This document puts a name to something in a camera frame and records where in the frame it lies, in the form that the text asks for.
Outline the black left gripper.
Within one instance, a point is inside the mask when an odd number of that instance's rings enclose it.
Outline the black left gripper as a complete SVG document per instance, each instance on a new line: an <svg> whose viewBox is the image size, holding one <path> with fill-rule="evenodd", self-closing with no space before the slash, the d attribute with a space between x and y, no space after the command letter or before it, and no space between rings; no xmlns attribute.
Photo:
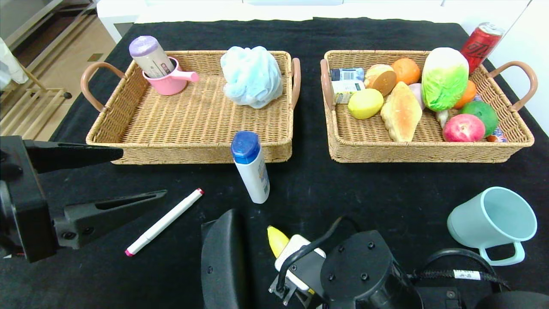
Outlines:
<svg viewBox="0 0 549 309"><path fill-rule="evenodd" d="M94 166L123 155L118 147L1 137L1 256L43 260L55 254L55 235L60 248L79 250L161 205L167 190L68 205L53 219L54 235L37 173Z"/></svg>

